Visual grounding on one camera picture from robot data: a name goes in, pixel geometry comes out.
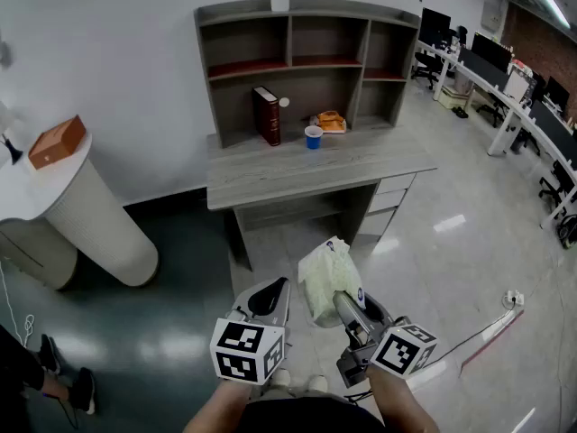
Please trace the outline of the pale green bag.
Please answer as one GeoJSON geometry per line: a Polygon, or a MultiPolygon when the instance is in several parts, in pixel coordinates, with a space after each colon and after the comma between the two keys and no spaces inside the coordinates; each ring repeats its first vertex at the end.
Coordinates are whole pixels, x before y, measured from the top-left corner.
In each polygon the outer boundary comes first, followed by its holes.
{"type": "Polygon", "coordinates": [[[366,308],[361,276],[349,250],[344,240],[333,236],[298,262],[298,283],[318,327],[342,323],[333,302],[336,291],[346,292],[361,309],[366,308]]]}

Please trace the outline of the person's right forearm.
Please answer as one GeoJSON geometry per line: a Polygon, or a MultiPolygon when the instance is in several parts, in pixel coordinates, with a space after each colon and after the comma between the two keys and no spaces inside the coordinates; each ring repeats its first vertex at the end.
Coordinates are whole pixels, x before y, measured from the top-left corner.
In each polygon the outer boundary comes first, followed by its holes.
{"type": "Polygon", "coordinates": [[[375,365],[367,367],[366,375],[386,428],[394,433],[440,433],[405,380],[375,365]]]}

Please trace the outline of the black bag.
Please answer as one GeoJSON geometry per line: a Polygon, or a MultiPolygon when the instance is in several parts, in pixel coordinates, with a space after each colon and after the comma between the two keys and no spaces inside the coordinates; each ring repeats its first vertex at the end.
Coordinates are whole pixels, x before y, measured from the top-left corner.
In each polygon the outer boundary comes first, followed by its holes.
{"type": "Polygon", "coordinates": [[[565,216],[556,227],[557,237],[565,250],[577,244],[577,214],[565,216]]]}

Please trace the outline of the black computer monitor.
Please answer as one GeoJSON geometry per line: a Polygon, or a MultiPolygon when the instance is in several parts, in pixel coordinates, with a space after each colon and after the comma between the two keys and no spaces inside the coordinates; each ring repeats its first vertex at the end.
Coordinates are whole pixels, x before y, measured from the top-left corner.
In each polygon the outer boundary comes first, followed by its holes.
{"type": "Polygon", "coordinates": [[[507,72],[512,60],[510,48],[476,32],[472,40],[471,51],[497,69],[507,72]]]}
{"type": "Polygon", "coordinates": [[[450,30],[451,17],[429,8],[422,10],[418,39],[429,46],[440,46],[450,30]]]}
{"type": "Polygon", "coordinates": [[[567,106],[570,93],[553,76],[550,76],[545,86],[544,96],[563,111],[567,106]]]}

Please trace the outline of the gray wall electric panel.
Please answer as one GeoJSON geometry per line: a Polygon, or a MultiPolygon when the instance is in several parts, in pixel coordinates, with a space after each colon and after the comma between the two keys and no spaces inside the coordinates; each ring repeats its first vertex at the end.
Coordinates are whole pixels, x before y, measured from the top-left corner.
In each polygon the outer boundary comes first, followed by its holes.
{"type": "Polygon", "coordinates": [[[502,21],[502,12],[498,5],[490,1],[483,3],[481,12],[481,27],[488,32],[497,32],[502,21]]]}

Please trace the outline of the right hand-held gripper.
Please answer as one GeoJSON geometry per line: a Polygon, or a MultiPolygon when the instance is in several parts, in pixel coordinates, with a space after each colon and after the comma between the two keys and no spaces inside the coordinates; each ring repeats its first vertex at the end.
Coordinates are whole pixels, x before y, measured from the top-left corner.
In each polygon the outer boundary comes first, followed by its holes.
{"type": "Polygon", "coordinates": [[[336,363],[347,388],[363,382],[370,365],[406,380],[435,351],[435,336],[405,319],[393,320],[369,293],[364,294],[364,309],[342,290],[334,293],[333,303],[349,337],[336,363]]]}

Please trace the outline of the blue plastic cup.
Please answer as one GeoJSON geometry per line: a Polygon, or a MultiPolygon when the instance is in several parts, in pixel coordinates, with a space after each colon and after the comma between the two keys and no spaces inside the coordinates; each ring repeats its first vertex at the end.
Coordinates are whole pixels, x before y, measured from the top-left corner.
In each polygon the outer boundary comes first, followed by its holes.
{"type": "Polygon", "coordinates": [[[316,150],[320,147],[324,130],[318,125],[309,125],[305,128],[306,146],[309,150],[316,150]]]}

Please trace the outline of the orange snack packet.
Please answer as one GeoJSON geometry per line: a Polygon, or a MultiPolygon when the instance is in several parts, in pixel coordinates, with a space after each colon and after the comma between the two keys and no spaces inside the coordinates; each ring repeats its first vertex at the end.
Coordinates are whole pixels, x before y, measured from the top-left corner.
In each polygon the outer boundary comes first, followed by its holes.
{"type": "Polygon", "coordinates": [[[334,110],[312,115],[309,124],[321,128],[324,134],[345,134],[347,131],[346,119],[334,110]]]}

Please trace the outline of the white round ribbed table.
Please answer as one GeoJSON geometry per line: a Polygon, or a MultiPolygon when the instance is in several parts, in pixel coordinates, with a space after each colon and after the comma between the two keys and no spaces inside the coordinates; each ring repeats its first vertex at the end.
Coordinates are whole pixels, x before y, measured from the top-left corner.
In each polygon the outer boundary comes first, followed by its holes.
{"type": "Polygon", "coordinates": [[[24,156],[0,165],[0,225],[44,218],[85,256],[129,287],[156,275],[159,253],[89,159],[87,133],[69,157],[40,170],[24,156]]]}

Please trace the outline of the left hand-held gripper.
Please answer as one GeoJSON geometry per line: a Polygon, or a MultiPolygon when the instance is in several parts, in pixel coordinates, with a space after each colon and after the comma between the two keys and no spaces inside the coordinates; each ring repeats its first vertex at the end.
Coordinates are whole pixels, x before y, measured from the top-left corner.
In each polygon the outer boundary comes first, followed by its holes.
{"type": "Polygon", "coordinates": [[[289,298],[286,277],[260,282],[237,297],[211,338],[217,377],[248,384],[269,380],[286,357],[289,298]]]}

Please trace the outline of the white shade table lamp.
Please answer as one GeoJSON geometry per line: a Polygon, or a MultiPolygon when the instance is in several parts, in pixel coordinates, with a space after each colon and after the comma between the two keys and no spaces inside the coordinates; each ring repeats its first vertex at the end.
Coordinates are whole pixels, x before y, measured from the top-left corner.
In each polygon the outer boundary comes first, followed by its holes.
{"type": "Polygon", "coordinates": [[[13,165],[15,165],[23,156],[23,152],[17,150],[11,143],[10,139],[6,136],[6,132],[14,125],[14,121],[14,115],[0,100],[0,143],[10,153],[13,165]]]}

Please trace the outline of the grey wooden shelf unit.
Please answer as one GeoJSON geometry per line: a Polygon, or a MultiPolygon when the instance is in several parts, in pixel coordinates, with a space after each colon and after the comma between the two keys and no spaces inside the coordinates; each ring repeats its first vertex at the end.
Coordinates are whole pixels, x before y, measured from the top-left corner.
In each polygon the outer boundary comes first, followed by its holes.
{"type": "Polygon", "coordinates": [[[348,128],[395,125],[421,25],[406,10],[350,0],[269,0],[202,6],[194,12],[216,141],[258,136],[252,91],[286,97],[280,130],[301,130],[334,110],[348,128]]]}

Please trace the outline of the dark red hardcover book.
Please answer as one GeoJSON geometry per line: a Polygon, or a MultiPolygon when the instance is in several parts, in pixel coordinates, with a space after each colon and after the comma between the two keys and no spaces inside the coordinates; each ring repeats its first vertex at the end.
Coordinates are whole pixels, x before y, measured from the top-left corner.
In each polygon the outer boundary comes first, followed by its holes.
{"type": "Polygon", "coordinates": [[[270,146],[280,145],[279,99],[265,87],[252,89],[254,123],[270,146]]]}

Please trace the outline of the person's left forearm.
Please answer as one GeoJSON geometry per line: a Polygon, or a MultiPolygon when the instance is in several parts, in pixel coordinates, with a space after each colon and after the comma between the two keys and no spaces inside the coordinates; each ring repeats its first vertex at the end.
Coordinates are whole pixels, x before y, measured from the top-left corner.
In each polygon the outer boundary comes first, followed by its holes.
{"type": "Polygon", "coordinates": [[[249,384],[221,381],[183,433],[234,433],[251,397],[249,384]]]}

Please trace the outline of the ceiling light bar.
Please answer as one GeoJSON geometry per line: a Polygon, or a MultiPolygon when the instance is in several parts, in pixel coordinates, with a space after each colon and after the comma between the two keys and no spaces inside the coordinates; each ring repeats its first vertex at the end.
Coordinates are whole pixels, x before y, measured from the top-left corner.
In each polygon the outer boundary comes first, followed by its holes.
{"type": "Polygon", "coordinates": [[[567,19],[567,17],[565,16],[565,14],[563,13],[563,10],[559,6],[559,4],[557,4],[555,0],[545,0],[545,3],[550,9],[550,11],[553,13],[554,17],[558,20],[560,25],[566,29],[570,29],[571,24],[567,19]]]}

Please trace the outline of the orange brown box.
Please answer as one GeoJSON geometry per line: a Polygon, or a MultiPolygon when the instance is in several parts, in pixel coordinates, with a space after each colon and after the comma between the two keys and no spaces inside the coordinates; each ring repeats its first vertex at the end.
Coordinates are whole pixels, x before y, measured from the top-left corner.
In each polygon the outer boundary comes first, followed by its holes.
{"type": "Polygon", "coordinates": [[[83,141],[87,129],[79,115],[42,133],[28,152],[34,169],[40,170],[71,156],[83,141]]]}

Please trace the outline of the person's black clothing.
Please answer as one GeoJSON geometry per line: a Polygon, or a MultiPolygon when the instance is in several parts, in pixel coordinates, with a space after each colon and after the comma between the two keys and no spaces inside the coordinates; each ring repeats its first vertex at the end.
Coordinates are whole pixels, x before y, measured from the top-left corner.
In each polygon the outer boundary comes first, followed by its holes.
{"type": "Polygon", "coordinates": [[[387,433],[367,410],[330,397],[256,401],[234,433],[387,433]]]}

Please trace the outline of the beige storage box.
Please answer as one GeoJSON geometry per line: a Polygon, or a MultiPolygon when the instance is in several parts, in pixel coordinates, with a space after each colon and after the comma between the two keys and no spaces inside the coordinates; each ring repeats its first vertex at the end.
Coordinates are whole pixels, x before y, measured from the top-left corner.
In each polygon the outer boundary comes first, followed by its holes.
{"type": "Polygon", "coordinates": [[[462,94],[450,86],[443,86],[438,98],[438,102],[449,110],[452,110],[454,107],[460,107],[461,109],[465,110],[469,105],[471,94],[471,88],[462,94]]]}

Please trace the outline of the black office chair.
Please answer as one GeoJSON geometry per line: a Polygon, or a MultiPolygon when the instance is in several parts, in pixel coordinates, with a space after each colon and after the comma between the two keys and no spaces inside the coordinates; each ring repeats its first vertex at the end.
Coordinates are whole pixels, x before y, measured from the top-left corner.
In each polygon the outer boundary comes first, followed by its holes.
{"type": "Polygon", "coordinates": [[[415,60],[417,66],[413,69],[411,78],[425,78],[429,81],[429,89],[433,90],[435,82],[438,81],[437,74],[443,69],[443,62],[438,55],[428,55],[424,52],[416,52],[415,60]]]}
{"type": "Polygon", "coordinates": [[[476,113],[489,114],[492,120],[491,126],[496,128],[504,121],[508,113],[508,106],[492,93],[481,93],[481,98],[482,101],[476,108],[476,113]]]}
{"type": "Polygon", "coordinates": [[[557,180],[558,185],[555,187],[544,177],[541,177],[539,180],[541,189],[539,190],[538,197],[548,196],[558,207],[562,202],[562,195],[566,196],[573,189],[574,184],[570,175],[559,161],[554,161],[551,174],[557,180]]]}

